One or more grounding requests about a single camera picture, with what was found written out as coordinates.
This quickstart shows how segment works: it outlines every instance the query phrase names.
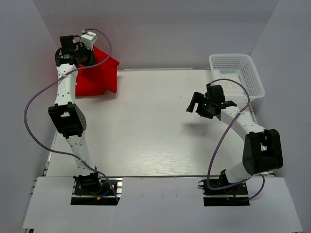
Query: white backdrop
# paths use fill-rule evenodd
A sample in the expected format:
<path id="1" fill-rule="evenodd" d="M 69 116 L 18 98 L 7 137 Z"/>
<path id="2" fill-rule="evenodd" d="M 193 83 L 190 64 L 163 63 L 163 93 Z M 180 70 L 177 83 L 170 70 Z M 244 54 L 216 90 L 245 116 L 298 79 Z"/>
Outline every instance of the white backdrop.
<path id="1" fill-rule="evenodd" d="M 251 56 L 266 91 L 254 110 L 280 132 L 284 176 L 304 232 L 311 232 L 311 2 L 281 0 Z"/>
<path id="2" fill-rule="evenodd" d="M 57 45 L 94 27 L 110 38 L 120 68 L 206 68 L 211 54 L 249 54 L 277 2 L 34 0 Z"/>
<path id="3" fill-rule="evenodd" d="M 31 0 L 2 2 L 0 22 L 0 232 L 17 233 L 48 157 L 28 135 L 23 111 L 28 99 L 57 77 L 56 45 Z M 48 146 L 55 132 L 48 106 L 54 100 L 55 89 L 41 95 L 29 110 L 31 128 Z"/>

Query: red cloth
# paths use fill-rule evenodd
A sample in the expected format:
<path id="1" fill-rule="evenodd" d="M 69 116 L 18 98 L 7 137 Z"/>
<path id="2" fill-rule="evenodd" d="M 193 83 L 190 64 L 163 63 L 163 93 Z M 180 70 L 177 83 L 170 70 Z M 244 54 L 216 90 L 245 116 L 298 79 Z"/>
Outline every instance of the red cloth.
<path id="1" fill-rule="evenodd" d="M 94 55 L 97 63 L 105 59 L 108 54 L 94 47 Z M 76 96 L 102 95 L 105 90 L 117 92 L 117 67 L 120 63 L 110 57 L 102 65 L 79 70 L 77 76 Z"/>

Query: white robotic arm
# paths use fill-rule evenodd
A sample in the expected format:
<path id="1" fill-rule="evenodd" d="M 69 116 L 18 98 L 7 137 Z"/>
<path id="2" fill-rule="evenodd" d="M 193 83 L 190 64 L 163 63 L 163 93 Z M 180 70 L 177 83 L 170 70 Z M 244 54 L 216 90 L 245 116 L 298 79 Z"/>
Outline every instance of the white robotic arm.
<path id="1" fill-rule="evenodd" d="M 55 55 L 58 77 L 76 69 L 80 64 L 93 65 L 96 62 L 93 54 L 93 44 L 96 39 L 96 34 L 92 32 L 84 33 L 79 42 L 75 42 L 74 36 L 60 37 L 62 48 Z M 75 104 L 77 75 L 77 71 L 73 72 L 58 84 L 56 100 L 54 106 L 49 108 L 49 115 L 58 132 L 66 138 L 72 153 L 82 158 L 90 167 L 95 168 L 85 140 L 86 118 Z M 75 160 L 78 174 L 90 173 L 83 163 L 78 159 Z"/>
<path id="2" fill-rule="evenodd" d="M 230 106 L 221 110 L 221 121 L 229 125 L 233 118 L 240 112 L 240 109 L 236 106 Z M 263 133 L 264 128 L 256 123 L 254 123 L 251 119 L 249 119 L 245 113 L 241 113 L 241 115 L 236 119 L 231 129 L 233 129 L 240 138 L 245 141 L 246 135 L 250 132 L 254 133 Z M 242 180 L 246 180 L 253 175 L 249 174 L 243 164 L 243 161 L 234 165 L 231 168 L 225 170 L 225 175 L 229 183 L 236 183 Z"/>
<path id="3" fill-rule="evenodd" d="M 187 112 L 193 112 L 202 117 L 217 117 L 227 125 L 240 112 L 232 101 L 225 101 L 221 85 L 207 85 L 207 92 L 193 94 Z M 241 114 L 231 125 L 231 128 L 244 141 L 242 161 L 221 172 L 222 186 L 246 180 L 256 174 L 281 168 L 283 166 L 282 150 L 279 133 L 272 129 L 266 130 L 254 123 L 245 114 Z"/>

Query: wire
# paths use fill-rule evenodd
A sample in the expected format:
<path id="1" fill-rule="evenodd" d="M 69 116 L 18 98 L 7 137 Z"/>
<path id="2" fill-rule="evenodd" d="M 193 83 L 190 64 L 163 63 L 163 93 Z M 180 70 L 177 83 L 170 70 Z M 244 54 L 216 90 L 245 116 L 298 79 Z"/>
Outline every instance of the wire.
<path id="1" fill-rule="evenodd" d="M 103 198 L 103 197 L 106 196 L 109 192 L 110 192 L 110 190 L 108 190 L 108 191 L 105 192 L 104 194 L 100 195 L 100 197 Z"/>
<path id="2" fill-rule="evenodd" d="M 231 198 L 227 198 L 227 200 L 232 200 L 232 199 L 234 199 L 237 195 L 238 195 L 238 190 L 236 190 L 236 191 L 235 191 L 235 194 L 234 194 L 234 196 L 233 196 L 233 197 L 231 197 Z"/>
<path id="3" fill-rule="evenodd" d="M 102 191 L 102 189 L 103 189 L 103 183 L 102 182 L 100 182 L 101 183 L 101 188 L 100 188 L 100 190 L 97 192 L 97 193 L 92 193 L 92 192 L 90 192 L 91 194 L 98 194 L 98 193 L 100 193 L 101 191 Z"/>
<path id="4" fill-rule="evenodd" d="M 212 170 L 212 165 L 213 165 L 213 162 L 214 162 L 214 159 L 216 157 L 216 154 L 219 150 L 219 147 L 220 145 L 222 144 L 225 136 L 227 135 L 227 133 L 229 132 L 229 130 L 231 129 L 232 125 L 234 124 L 234 122 L 238 119 L 238 117 L 241 115 L 241 113 L 249 107 L 249 104 L 250 104 L 250 97 L 249 97 L 249 94 L 247 92 L 247 90 L 245 89 L 245 87 L 243 85 L 241 85 L 240 83 L 234 81 L 234 80 L 231 80 L 231 79 L 216 79 L 216 80 L 213 80 L 211 81 L 208 85 L 211 85 L 212 83 L 214 82 L 218 82 L 218 81 L 230 81 L 230 82 L 233 82 L 237 85 L 239 85 L 243 90 L 244 92 L 246 93 L 246 96 L 247 96 L 247 104 L 236 114 L 236 116 L 232 119 L 231 123 L 228 125 L 228 127 L 226 128 L 224 134 L 222 135 L 222 137 L 220 138 L 217 146 L 216 146 L 216 149 L 212 155 L 212 158 L 210 159 L 210 163 L 209 163 L 209 166 L 208 166 L 208 171 L 207 171 L 207 186 L 210 190 L 223 190 L 223 189 L 226 189 L 226 188 L 231 188 L 231 187 L 234 187 L 234 186 L 237 186 L 241 183 L 243 183 L 244 181 L 240 181 L 240 182 L 237 182 L 237 183 L 232 183 L 230 185 L 226 185 L 226 186 L 223 186 L 223 187 L 211 187 L 210 184 L 209 184 L 209 179 L 210 179 L 210 173 L 211 173 L 211 170 Z"/>
<path id="5" fill-rule="evenodd" d="M 68 75 L 70 75 L 71 73 L 76 72 L 76 71 L 78 71 L 78 70 L 90 69 L 90 68 L 98 67 L 98 66 L 100 66 L 101 64 L 103 64 L 104 62 L 106 62 L 106 61 L 110 58 L 111 52 L 112 52 L 112 46 L 111 46 L 111 43 L 110 43 L 109 39 L 108 39 L 102 32 L 100 32 L 100 31 L 97 30 L 97 29 L 92 29 L 92 28 L 90 28 L 90 29 L 85 29 L 85 31 L 91 31 L 91 30 L 92 30 L 92 31 L 97 31 L 97 32 L 99 32 L 100 34 L 102 34 L 102 35 L 106 38 L 106 40 L 107 40 L 107 42 L 108 42 L 108 44 L 109 44 L 109 54 L 108 54 L 108 56 L 107 56 L 104 60 L 102 60 L 101 62 L 99 62 L 98 64 L 95 64 L 95 65 L 92 65 L 92 66 L 88 66 L 88 67 L 80 67 L 80 68 L 73 69 L 73 70 L 67 72 L 66 74 L 64 74 L 63 76 L 61 76 L 57 81 L 53 82 L 52 84 L 48 85 L 47 87 L 43 88 L 43 89 L 40 90 L 38 93 L 36 93 L 34 96 L 32 96 L 32 97 L 30 98 L 30 100 L 28 101 L 28 103 L 26 104 L 26 107 L 25 107 L 25 110 L 24 110 L 24 124 L 25 124 L 26 130 L 28 131 L 29 135 L 30 135 L 30 136 L 33 138 L 33 140 L 34 140 L 39 146 L 41 146 L 43 149 L 46 149 L 46 150 L 48 150 L 48 151 L 50 151 L 50 152 L 53 152 L 53 153 L 70 155 L 70 156 L 72 156 L 72 157 L 78 159 L 81 163 L 83 163 L 83 164 L 84 164 L 88 169 L 90 169 L 91 171 L 97 172 L 97 173 L 101 174 L 102 176 L 104 176 L 105 179 L 107 180 L 109 186 L 112 187 L 112 184 L 111 184 L 110 180 L 108 179 L 108 177 L 107 177 L 105 174 L 103 174 L 101 171 L 98 171 L 98 170 L 93 169 L 92 167 L 90 167 L 90 166 L 89 166 L 84 160 L 82 160 L 78 155 L 75 155 L 75 154 L 73 154 L 73 153 L 64 152 L 64 151 L 53 150 L 53 149 L 51 149 L 51 148 L 45 146 L 44 144 L 42 144 L 42 143 L 36 138 L 36 136 L 33 134 L 33 132 L 31 131 L 31 129 L 30 129 L 30 127 L 29 127 L 29 124 L 28 124 L 28 120 L 27 120 L 27 113 L 28 113 L 29 106 L 30 106 L 30 104 L 34 101 L 34 99 L 37 98 L 40 94 L 42 94 L 43 92 L 45 92 L 46 90 L 48 90 L 49 88 L 51 88 L 52 86 L 54 86 L 55 84 L 57 84 L 58 82 L 61 82 L 62 80 L 64 80 L 64 79 L 65 79 Z M 113 188 L 112 188 L 112 192 L 113 192 L 113 195 L 115 196 L 117 202 L 119 202 L 119 199 L 118 199 L 118 197 L 117 197 L 117 194 L 116 194 L 116 192 L 115 192 L 115 190 L 114 190 Z"/>
<path id="6" fill-rule="evenodd" d="M 264 178 L 264 175 L 262 175 L 262 174 L 260 174 L 260 175 L 262 177 L 262 185 L 260 187 L 260 190 L 255 195 L 253 195 L 252 197 L 250 197 L 248 199 L 238 200 L 238 201 L 248 201 L 248 200 L 254 199 L 255 197 L 257 197 L 259 195 L 259 193 L 261 193 L 261 191 L 263 190 L 263 187 L 264 187 L 264 184 L 265 184 L 266 180 Z"/>
<path id="7" fill-rule="evenodd" d="M 73 37 L 78 37 L 78 38 L 79 38 L 79 42 L 81 41 L 81 36 L 79 36 L 79 35 L 74 35 Z"/>

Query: white plastic basket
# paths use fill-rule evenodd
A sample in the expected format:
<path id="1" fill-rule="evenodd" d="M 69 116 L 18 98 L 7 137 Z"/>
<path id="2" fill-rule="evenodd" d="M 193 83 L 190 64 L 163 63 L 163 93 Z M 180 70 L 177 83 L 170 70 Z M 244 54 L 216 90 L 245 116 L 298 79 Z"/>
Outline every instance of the white plastic basket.
<path id="1" fill-rule="evenodd" d="M 210 68 L 215 79 L 232 79 L 242 84 L 249 93 L 251 101 L 265 95 L 260 77 L 250 56 L 246 54 L 214 54 L 209 57 Z M 236 103 L 247 103 L 247 96 L 241 87 L 228 82 L 219 81 L 223 87 L 226 100 Z"/>

